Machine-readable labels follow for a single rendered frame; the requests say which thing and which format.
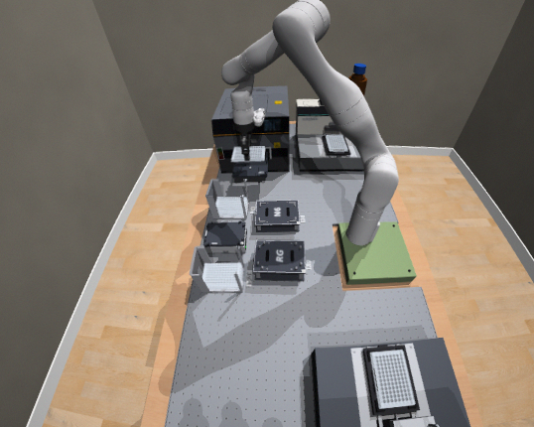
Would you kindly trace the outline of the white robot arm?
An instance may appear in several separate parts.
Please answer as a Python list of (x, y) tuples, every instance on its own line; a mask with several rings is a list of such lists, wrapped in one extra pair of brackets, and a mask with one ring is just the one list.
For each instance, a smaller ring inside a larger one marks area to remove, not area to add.
[(365, 245), (373, 241), (399, 177), (396, 162), (379, 135), (361, 90), (335, 71), (317, 46), (329, 29), (330, 20), (329, 11), (320, 0), (297, 1), (274, 19), (270, 33), (225, 63), (221, 76), (229, 85), (239, 84), (230, 95), (234, 123), (261, 126), (265, 109), (254, 113), (252, 103), (255, 74), (287, 55), (317, 94), (336, 128), (360, 155), (364, 182), (346, 236), (353, 244)]

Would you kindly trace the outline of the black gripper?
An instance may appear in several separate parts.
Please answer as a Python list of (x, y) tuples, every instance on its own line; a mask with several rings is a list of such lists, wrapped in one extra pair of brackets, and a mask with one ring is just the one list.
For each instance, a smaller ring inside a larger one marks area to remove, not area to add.
[[(241, 133), (240, 134), (241, 154), (244, 155), (244, 161), (250, 161), (249, 147), (252, 147), (252, 140), (251, 140), (252, 130), (255, 128), (255, 125), (253, 122), (249, 124), (245, 124), (245, 125), (239, 125), (239, 124), (234, 123), (234, 127), (236, 131)], [(247, 151), (244, 149), (247, 149)]]

